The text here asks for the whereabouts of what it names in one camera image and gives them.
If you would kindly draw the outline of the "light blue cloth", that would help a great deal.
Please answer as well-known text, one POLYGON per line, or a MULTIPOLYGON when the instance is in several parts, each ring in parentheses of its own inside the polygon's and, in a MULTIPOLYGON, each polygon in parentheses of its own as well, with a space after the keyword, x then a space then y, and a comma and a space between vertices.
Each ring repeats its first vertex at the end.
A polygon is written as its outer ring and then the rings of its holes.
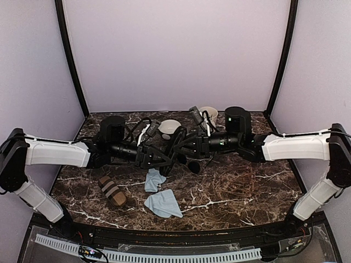
POLYGON ((148 170, 146 175, 144 190, 145 192, 156 193, 158 186, 166 181, 166 177, 161 175, 159 170, 152 168, 148 170))
POLYGON ((144 205, 155 215, 162 218, 176 216, 182 218, 183 214, 171 189, 164 190, 149 196, 144 205))

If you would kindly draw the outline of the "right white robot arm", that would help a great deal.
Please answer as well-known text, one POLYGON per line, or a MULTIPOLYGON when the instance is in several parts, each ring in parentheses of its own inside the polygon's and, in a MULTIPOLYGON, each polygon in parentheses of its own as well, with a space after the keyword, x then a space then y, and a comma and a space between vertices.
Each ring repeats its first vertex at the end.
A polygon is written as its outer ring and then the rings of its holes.
POLYGON ((291 238, 301 229, 301 222, 325 204, 337 192, 350 187, 350 135, 342 125, 330 129, 300 134, 253 134, 251 114, 242 107, 228 107, 224 111, 225 131, 218 132, 197 107, 190 113, 200 127, 174 145, 175 152, 192 158, 211 152, 236 152, 243 159, 254 162, 273 162, 281 159, 319 159, 329 162, 328 171, 291 208, 280 225, 280 233, 291 238))

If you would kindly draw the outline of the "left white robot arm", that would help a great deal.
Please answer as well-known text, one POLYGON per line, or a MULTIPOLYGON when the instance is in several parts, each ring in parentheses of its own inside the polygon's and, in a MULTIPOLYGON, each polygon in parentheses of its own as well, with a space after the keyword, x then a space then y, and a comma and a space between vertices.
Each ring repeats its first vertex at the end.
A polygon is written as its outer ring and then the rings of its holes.
POLYGON ((175 129, 165 151, 149 145, 143 139, 151 138, 158 124, 149 122, 135 141, 133 131, 121 116, 110 116, 100 122, 100 130, 93 137, 75 141, 60 141, 27 135, 15 128, 1 145, 2 193, 14 193, 33 210, 56 224, 56 230, 66 239, 77 235, 77 226, 64 205, 52 198, 25 174, 28 165, 70 165, 79 168, 100 168, 116 157, 134 162, 142 169, 157 168, 161 175, 172 169, 177 153, 174 146, 186 136, 186 128, 175 129))

